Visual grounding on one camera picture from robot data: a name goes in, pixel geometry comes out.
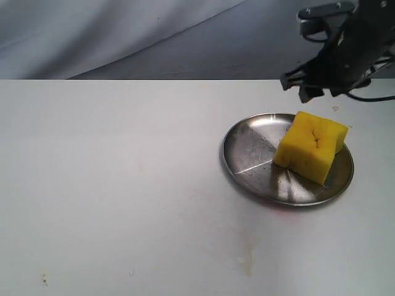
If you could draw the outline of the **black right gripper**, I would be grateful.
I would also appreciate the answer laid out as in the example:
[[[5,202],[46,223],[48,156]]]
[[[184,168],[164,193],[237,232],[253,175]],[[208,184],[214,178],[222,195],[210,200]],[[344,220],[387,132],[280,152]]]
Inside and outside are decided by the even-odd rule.
[[[372,82],[367,72],[394,46],[394,1],[359,1],[353,14],[319,42],[318,54],[281,76],[284,90],[299,87],[299,98],[308,103],[325,95],[346,95]]]

